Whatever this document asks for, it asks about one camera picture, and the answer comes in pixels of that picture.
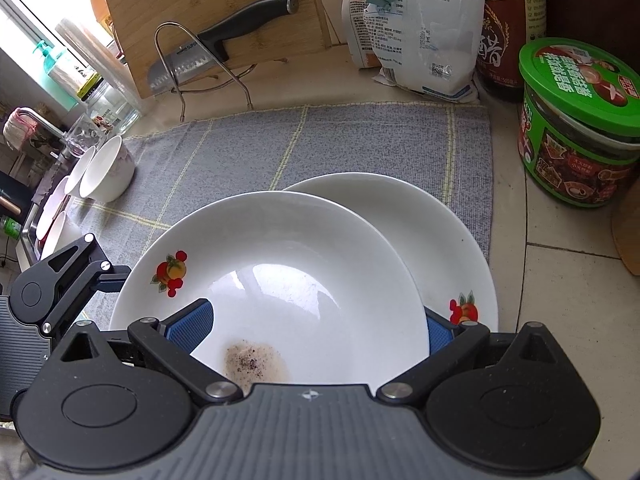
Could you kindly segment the white floral bowl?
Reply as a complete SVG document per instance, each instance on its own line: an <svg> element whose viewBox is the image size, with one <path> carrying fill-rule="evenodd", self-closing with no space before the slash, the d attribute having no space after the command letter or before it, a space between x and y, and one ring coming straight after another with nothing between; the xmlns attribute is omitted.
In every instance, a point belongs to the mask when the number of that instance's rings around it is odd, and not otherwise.
<svg viewBox="0 0 640 480"><path fill-rule="evenodd" d="M42 214L38 220L36 227L36 240L41 242L44 240L52 226L56 216L66 207L68 195L66 193L66 184L68 177L65 176L47 198L42 208Z"/></svg>
<svg viewBox="0 0 640 480"><path fill-rule="evenodd" d="M96 154L96 147L92 146L82 154L78 162L76 162L73 170L68 175L66 185L65 185L65 194L67 196L72 197L80 197L79 188L81 184L82 177L87 171L89 165L91 164L94 155Z"/></svg>

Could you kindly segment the white bowl pink flowers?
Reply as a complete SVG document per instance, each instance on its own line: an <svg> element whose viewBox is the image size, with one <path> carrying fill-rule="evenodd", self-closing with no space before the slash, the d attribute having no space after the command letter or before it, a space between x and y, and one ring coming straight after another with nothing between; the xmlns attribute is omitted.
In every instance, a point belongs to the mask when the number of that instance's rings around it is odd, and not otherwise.
<svg viewBox="0 0 640 480"><path fill-rule="evenodd" d="M91 159L79 195L99 203L114 202L130 185L134 170L136 164L122 137L113 136Z"/></svg>

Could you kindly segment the white plate with fruit print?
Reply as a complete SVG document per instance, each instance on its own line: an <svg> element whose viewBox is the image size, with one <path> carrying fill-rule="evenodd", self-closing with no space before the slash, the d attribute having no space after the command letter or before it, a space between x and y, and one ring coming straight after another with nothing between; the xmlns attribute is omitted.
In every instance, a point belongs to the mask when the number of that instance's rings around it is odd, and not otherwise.
<svg viewBox="0 0 640 480"><path fill-rule="evenodd" d="M242 388L376 390L430 353L423 304L396 250L316 196L245 193L188 214L134 266L111 326L163 320L198 299L214 320L193 356Z"/></svg>

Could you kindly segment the metal kitchen faucet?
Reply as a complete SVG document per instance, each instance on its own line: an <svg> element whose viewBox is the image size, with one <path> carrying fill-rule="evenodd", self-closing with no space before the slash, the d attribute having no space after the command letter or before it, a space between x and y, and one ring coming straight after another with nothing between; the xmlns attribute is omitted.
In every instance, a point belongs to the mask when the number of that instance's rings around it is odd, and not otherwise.
<svg viewBox="0 0 640 480"><path fill-rule="evenodd" d="M10 148L32 157L56 157L65 148L62 131L28 107L9 114L2 136Z"/></svg>

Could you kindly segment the clear drinking glass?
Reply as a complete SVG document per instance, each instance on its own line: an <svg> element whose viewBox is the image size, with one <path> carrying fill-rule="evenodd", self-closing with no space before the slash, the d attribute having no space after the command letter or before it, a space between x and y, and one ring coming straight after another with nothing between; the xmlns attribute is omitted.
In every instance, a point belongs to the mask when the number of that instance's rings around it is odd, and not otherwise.
<svg viewBox="0 0 640 480"><path fill-rule="evenodd" d="M64 134L68 150L77 158L89 148L96 148L102 141L102 129L86 114L81 114Z"/></svg>

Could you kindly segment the green pump soap bottle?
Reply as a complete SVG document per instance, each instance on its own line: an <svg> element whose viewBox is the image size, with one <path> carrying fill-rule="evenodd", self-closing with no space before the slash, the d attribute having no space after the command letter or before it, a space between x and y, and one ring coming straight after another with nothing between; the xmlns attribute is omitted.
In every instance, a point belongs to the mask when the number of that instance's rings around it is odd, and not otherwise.
<svg viewBox="0 0 640 480"><path fill-rule="evenodd" d="M40 40L34 51L43 56L43 68L47 76L78 103L78 91L84 84L84 77L67 50L63 47L52 47L46 40Z"/></svg>

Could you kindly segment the clear glass jar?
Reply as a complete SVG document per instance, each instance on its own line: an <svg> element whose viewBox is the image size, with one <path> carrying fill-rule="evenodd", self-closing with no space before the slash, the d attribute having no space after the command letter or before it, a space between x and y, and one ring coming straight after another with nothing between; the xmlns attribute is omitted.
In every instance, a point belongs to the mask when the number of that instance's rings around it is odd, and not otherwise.
<svg viewBox="0 0 640 480"><path fill-rule="evenodd" d="M104 132L125 134L140 118L140 113L100 74L94 73L77 91L87 115Z"/></svg>

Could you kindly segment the grey checked cloth mat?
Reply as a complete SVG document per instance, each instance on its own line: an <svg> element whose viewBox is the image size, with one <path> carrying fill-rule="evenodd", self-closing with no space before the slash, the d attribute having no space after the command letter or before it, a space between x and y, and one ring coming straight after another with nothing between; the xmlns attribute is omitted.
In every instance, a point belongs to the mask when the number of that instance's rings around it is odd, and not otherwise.
<svg viewBox="0 0 640 480"><path fill-rule="evenodd" d="M384 174L430 193L488 263L492 146L478 105L296 106L189 122L125 144L136 164L125 194L109 204L74 198L66 209L117 263L132 266L171 226L216 200L340 172Z"/></svg>

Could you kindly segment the green lidded food tub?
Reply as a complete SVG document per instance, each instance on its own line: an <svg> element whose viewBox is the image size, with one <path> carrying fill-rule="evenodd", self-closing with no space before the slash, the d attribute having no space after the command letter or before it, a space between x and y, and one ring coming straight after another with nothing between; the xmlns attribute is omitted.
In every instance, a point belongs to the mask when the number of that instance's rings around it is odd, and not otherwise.
<svg viewBox="0 0 640 480"><path fill-rule="evenodd" d="M572 206L612 202L639 163L639 74L605 50L565 38L529 42L518 68L525 170Z"/></svg>

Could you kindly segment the dark soy sauce bottle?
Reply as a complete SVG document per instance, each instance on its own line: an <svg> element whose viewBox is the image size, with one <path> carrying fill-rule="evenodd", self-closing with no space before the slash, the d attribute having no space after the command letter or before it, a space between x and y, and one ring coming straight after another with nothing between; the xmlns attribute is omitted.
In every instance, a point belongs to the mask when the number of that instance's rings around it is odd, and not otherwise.
<svg viewBox="0 0 640 480"><path fill-rule="evenodd" d="M521 102L524 81L518 55L545 32L546 0L485 0L476 71L487 92L506 102Z"/></svg>

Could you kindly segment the white plastic food bag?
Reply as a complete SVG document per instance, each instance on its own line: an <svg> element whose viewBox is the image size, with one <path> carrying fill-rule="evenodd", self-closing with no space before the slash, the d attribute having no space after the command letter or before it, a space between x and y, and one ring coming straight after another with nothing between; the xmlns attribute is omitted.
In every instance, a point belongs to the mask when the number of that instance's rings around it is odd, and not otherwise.
<svg viewBox="0 0 640 480"><path fill-rule="evenodd" d="M367 0L378 80L420 96L475 103L485 0Z"/></svg>

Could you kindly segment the bamboo cutting board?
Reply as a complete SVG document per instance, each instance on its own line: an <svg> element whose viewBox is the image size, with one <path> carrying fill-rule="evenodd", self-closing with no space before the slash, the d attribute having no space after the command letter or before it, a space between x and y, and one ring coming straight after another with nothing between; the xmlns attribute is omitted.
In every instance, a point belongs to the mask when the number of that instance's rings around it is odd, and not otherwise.
<svg viewBox="0 0 640 480"><path fill-rule="evenodd" d="M158 60L154 32L175 21L197 34L258 0L106 0L138 93L148 98L148 70ZM331 45L321 0L298 0L298 11L226 43L228 66L240 68L320 52Z"/></svg>

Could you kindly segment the red white snack bag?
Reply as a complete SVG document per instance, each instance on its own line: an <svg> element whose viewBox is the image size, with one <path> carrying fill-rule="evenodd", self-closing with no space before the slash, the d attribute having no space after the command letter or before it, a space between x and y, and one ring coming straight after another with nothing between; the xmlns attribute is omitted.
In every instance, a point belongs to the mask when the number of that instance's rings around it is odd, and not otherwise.
<svg viewBox="0 0 640 480"><path fill-rule="evenodd" d="M352 62L358 70L379 68L381 66L375 55L372 41L364 22L364 10L367 0L343 0L341 17L343 29Z"/></svg>

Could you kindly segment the black handled kitchen knife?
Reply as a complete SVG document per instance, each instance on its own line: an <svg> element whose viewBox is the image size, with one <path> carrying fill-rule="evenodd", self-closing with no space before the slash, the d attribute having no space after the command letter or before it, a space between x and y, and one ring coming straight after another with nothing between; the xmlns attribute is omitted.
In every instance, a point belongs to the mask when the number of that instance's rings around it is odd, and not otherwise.
<svg viewBox="0 0 640 480"><path fill-rule="evenodd" d="M298 7L298 0L258 0L244 6L241 10L234 12L228 18L224 18L208 29L202 30L196 36L217 58L227 62L229 55L224 47L226 41L248 35L281 16L295 14Z"/></svg>

